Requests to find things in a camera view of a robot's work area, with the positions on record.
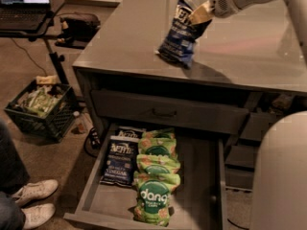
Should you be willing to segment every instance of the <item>laptop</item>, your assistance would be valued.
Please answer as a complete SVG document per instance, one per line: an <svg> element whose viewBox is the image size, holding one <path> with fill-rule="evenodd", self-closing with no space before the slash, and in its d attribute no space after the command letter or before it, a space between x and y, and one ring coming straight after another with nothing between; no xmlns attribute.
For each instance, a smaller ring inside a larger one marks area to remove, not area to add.
<svg viewBox="0 0 307 230"><path fill-rule="evenodd" d="M50 12L50 0L0 0L0 31L37 31Z"/></svg>

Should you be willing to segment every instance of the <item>pants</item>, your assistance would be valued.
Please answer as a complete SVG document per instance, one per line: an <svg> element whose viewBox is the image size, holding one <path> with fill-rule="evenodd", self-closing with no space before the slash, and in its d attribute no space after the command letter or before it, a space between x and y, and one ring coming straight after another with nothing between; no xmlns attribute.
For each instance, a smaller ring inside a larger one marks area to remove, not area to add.
<svg viewBox="0 0 307 230"><path fill-rule="evenodd" d="M6 124L0 119L0 229L18 230L25 216L9 196L29 180Z"/></svg>

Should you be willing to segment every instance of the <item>snack bag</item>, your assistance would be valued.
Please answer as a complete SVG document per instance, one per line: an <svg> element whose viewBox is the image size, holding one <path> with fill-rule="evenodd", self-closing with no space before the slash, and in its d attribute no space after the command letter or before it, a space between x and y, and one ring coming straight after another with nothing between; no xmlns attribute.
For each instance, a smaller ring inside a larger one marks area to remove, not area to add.
<svg viewBox="0 0 307 230"><path fill-rule="evenodd" d="M138 190L134 218L149 224L167 226L170 220L170 195L180 185L175 173L134 173L134 185Z"/></svg>
<svg viewBox="0 0 307 230"><path fill-rule="evenodd" d="M176 13L172 26L158 52L162 59L167 62L182 65L184 68L191 68L192 56L196 39L202 36L212 19L193 24L189 19L193 10L197 7L191 0L178 0Z"/></svg>
<svg viewBox="0 0 307 230"><path fill-rule="evenodd" d="M130 187L138 154L136 138L111 136L101 183Z"/></svg>
<svg viewBox="0 0 307 230"><path fill-rule="evenodd" d="M152 130L143 132L144 138L170 138L175 139L175 129L173 127L163 128L159 130Z"/></svg>
<svg viewBox="0 0 307 230"><path fill-rule="evenodd" d="M178 160L161 155L138 154L136 164L141 173L177 173L180 169Z"/></svg>
<svg viewBox="0 0 307 230"><path fill-rule="evenodd" d="M133 126L119 126L116 135L125 136L130 138L141 138L145 128L137 128Z"/></svg>
<svg viewBox="0 0 307 230"><path fill-rule="evenodd" d="M141 138L138 143L138 150L140 154L177 158L176 144L176 139Z"/></svg>

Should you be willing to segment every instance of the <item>crate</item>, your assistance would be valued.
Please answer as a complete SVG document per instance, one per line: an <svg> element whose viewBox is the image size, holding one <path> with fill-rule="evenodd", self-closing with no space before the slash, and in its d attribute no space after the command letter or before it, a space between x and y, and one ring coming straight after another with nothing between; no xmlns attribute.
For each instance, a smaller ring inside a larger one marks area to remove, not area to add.
<svg viewBox="0 0 307 230"><path fill-rule="evenodd" d="M20 131L60 142L74 121L73 112L79 106L75 93L69 85L59 84L59 87L64 92L61 99L43 118L12 108L27 93L36 89L35 80L7 105L5 112Z"/></svg>

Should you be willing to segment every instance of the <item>white sneaker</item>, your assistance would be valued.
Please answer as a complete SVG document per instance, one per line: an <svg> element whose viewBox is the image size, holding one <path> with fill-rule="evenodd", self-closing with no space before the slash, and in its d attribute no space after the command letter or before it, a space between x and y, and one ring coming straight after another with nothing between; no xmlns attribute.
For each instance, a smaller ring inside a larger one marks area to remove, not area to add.
<svg viewBox="0 0 307 230"><path fill-rule="evenodd" d="M22 207L32 200L43 199L50 196L55 192L59 183L57 180L43 180L37 183L28 183L23 186L12 197L15 199L16 204Z"/></svg>
<svg viewBox="0 0 307 230"><path fill-rule="evenodd" d="M52 203L46 203L21 210L26 216L23 229L34 229L47 222L56 212L56 207Z"/></svg>

